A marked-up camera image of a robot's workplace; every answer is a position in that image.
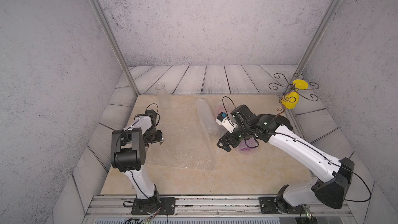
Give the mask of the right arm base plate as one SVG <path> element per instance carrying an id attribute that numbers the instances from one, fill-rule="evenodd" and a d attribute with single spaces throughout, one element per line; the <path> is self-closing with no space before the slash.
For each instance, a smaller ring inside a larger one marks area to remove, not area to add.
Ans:
<path id="1" fill-rule="evenodd" d="M 289 214 L 300 215 L 304 213 L 303 208 L 291 206 L 284 199 L 278 200 L 276 197 L 259 197 L 261 214 Z"/>

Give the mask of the clear glass vase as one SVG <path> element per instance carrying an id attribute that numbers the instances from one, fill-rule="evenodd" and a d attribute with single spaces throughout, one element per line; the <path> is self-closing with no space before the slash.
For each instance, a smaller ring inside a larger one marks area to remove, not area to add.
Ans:
<path id="1" fill-rule="evenodd" d="M 164 109 L 169 109 L 171 107 L 170 97 L 167 93 L 164 83 L 155 84 L 156 94 L 159 100 L 159 104 Z"/>

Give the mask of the left aluminium corner post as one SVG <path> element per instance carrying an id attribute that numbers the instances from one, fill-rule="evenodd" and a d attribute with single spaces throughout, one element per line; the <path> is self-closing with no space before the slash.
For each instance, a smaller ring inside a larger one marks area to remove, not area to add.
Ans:
<path id="1" fill-rule="evenodd" d="M 98 18 L 98 20 L 100 22 L 100 25 L 106 35 L 106 38 L 111 45 L 111 48 L 116 56 L 116 59 L 118 60 L 119 65 L 121 66 L 121 69 L 129 83 L 130 87 L 132 88 L 132 90 L 136 96 L 141 95 L 137 88 L 137 85 L 133 79 L 133 76 L 131 75 L 129 68 L 127 67 L 126 60 L 123 57 L 122 51 L 121 51 L 121 49 L 117 43 L 117 40 L 112 32 L 111 26 L 109 25 L 109 23 L 107 21 L 107 18 L 104 14 L 104 11 L 102 9 L 102 6 L 101 6 L 99 0 L 89 0 L 89 2 L 94 10 L 96 17 Z"/>

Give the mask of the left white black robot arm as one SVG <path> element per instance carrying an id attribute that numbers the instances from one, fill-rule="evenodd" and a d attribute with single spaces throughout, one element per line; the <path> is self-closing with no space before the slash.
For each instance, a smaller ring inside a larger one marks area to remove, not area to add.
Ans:
<path id="1" fill-rule="evenodd" d="M 159 114 L 147 111 L 136 115 L 132 124 L 112 132 L 111 164 L 123 173 L 136 191 L 134 204 L 140 209 L 156 211 L 161 207 L 156 185 L 144 166 L 149 144 L 162 143 L 162 132 L 157 129 Z"/>

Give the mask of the pink bubble wrapped vase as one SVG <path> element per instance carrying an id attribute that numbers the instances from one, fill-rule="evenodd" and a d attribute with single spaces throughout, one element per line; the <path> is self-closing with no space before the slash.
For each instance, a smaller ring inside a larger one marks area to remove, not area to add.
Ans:
<path id="1" fill-rule="evenodd" d="M 227 117 L 226 110 L 223 104 L 218 104 L 215 108 L 215 118 L 219 122 L 223 122 Z"/>

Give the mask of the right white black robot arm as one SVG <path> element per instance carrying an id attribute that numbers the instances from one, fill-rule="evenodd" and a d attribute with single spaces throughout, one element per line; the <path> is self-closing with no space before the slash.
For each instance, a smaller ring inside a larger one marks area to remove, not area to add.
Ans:
<path id="1" fill-rule="evenodd" d="M 290 121 L 281 115 L 256 115 L 246 105 L 240 105 L 230 114 L 220 112 L 216 123 L 227 132 L 217 146 L 229 152 L 249 139 L 261 140 L 286 152 L 315 177 L 307 183 L 284 185 L 275 197 L 275 207 L 289 213 L 302 204 L 320 202 L 330 208 L 340 209 L 350 187 L 354 162 L 338 159 L 316 148 L 292 131 Z"/>

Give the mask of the yellow plastic wine glass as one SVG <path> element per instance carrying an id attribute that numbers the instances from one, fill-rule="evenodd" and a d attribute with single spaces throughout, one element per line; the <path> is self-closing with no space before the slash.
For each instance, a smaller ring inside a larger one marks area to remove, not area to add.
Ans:
<path id="1" fill-rule="evenodd" d="M 302 80 L 296 79 L 293 83 L 288 87 L 289 93 L 282 96 L 280 102 L 282 106 L 286 109 L 293 109 L 296 107 L 298 102 L 300 101 L 299 90 L 305 90 L 309 88 L 309 84 Z"/>

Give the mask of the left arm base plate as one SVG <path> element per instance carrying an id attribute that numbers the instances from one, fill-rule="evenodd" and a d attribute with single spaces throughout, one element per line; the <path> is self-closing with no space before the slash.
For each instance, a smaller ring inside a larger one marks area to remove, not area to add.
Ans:
<path id="1" fill-rule="evenodd" d="M 159 199 L 138 199 L 133 202 L 132 215 L 174 215 L 176 198 L 160 197 Z"/>

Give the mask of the aluminium corner post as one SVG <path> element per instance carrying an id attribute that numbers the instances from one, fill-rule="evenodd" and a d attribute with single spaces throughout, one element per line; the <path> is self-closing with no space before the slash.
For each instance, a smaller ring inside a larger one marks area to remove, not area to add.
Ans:
<path id="1" fill-rule="evenodd" d="M 89 0 L 89 2 L 94 10 L 96 17 L 98 18 L 98 20 L 100 22 L 100 25 L 106 35 L 106 38 L 111 45 L 111 48 L 116 56 L 116 59 L 118 60 L 119 65 L 121 66 L 121 69 L 129 83 L 130 87 L 132 88 L 132 90 L 136 96 L 141 95 L 137 88 L 137 85 L 133 79 L 133 76 L 131 75 L 129 68 L 127 67 L 126 60 L 123 57 L 122 51 L 121 51 L 121 49 L 117 43 L 117 40 L 112 32 L 111 26 L 109 25 L 109 23 L 107 21 L 107 18 L 104 14 L 104 11 L 102 9 L 102 6 L 101 6 L 99 0 Z"/>
<path id="2" fill-rule="evenodd" d="M 324 34 L 326 28 L 328 27 L 329 22 L 331 21 L 332 17 L 334 16 L 335 12 L 337 11 L 340 3 L 342 0 L 331 0 L 328 7 L 326 8 L 325 13 L 308 45 L 305 52 L 303 53 L 296 70 L 293 74 L 293 78 L 296 79 L 299 74 L 301 74 L 309 62 L 313 52 L 315 51 L 318 43 L 320 42 L 322 35 Z"/>

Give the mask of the purple bubble wrapped vase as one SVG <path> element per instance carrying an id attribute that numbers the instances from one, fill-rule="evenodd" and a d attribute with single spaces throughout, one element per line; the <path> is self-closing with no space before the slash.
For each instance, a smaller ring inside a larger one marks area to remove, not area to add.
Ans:
<path id="1" fill-rule="evenodd" d="M 248 140 L 242 141 L 238 145 L 237 150 L 241 154 L 251 155 L 259 150 L 258 146 L 259 146 L 259 143 L 255 139 L 248 139 Z"/>

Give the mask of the aluminium rail frame front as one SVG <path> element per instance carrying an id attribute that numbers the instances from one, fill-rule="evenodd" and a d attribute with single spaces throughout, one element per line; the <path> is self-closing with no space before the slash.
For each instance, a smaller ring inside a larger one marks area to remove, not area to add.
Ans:
<path id="1" fill-rule="evenodd" d="M 321 203 L 293 208 L 288 214 L 272 210 L 273 196 L 174 195 L 156 216 L 132 207 L 132 196 L 94 197 L 84 224 L 354 224 L 350 208 L 332 209 Z"/>

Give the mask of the right aluminium corner post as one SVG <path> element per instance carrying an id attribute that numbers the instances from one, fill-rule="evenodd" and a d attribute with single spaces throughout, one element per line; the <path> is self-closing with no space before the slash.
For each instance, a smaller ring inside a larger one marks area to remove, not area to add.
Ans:
<path id="1" fill-rule="evenodd" d="M 326 8 L 325 13 L 308 45 L 305 52 L 303 53 L 296 70 L 293 74 L 293 78 L 296 79 L 299 74 L 301 74 L 309 62 L 313 52 L 315 51 L 318 43 L 320 42 L 322 35 L 324 34 L 326 28 L 328 27 L 329 22 L 331 21 L 332 17 L 334 16 L 335 12 L 337 11 L 340 3 L 342 0 L 331 0 L 328 7 Z"/>

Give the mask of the clear bubble wrapped vase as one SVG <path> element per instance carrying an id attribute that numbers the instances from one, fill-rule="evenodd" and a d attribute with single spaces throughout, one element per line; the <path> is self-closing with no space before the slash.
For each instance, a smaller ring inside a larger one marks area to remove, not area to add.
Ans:
<path id="1" fill-rule="evenodd" d="M 222 136 L 222 132 L 219 131 L 220 126 L 216 123 L 216 118 L 208 103 L 203 98 L 199 98 L 196 100 L 195 105 L 202 133 L 207 136 L 220 138 Z"/>

